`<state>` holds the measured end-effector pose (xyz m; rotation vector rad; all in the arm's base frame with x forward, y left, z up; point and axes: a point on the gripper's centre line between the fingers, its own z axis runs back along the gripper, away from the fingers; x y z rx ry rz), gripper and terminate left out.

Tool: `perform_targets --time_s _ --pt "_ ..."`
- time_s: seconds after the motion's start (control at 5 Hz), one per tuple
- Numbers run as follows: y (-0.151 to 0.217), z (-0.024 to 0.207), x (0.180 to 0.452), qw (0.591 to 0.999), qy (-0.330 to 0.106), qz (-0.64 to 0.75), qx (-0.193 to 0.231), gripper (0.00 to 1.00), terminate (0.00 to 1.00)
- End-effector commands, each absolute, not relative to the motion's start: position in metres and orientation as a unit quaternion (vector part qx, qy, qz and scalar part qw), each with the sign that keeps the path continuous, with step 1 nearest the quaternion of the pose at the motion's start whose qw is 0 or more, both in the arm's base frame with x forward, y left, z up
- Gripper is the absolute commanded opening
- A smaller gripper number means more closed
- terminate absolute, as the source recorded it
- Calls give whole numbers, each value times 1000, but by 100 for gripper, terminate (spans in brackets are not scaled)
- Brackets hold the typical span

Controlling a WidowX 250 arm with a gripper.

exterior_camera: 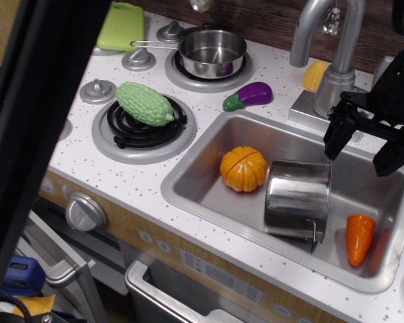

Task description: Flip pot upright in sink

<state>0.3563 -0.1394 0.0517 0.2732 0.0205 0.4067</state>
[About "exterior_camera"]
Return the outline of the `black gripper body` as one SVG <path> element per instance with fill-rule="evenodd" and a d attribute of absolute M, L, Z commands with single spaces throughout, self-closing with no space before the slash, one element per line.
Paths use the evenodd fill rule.
<path fill-rule="evenodd" d="M 342 92 L 329 114 L 329 134 L 356 130 L 371 135 L 404 134 L 404 50 L 368 93 Z"/>

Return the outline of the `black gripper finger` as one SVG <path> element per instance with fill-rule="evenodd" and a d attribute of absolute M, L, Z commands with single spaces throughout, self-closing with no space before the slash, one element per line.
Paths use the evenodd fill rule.
<path fill-rule="evenodd" d="M 404 127 L 396 129 L 395 136 L 386 140 L 373 164 L 379 177 L 389 176 L 404 166 Z"/>
<path fill-rule="evenodd" d="M 325 156 L 329 160 L 334 160 L 355 133 L 356 122 L 346 116 L 333 116 L 330 117 L 330 120 L 323 141 L 325 143 Z"/>

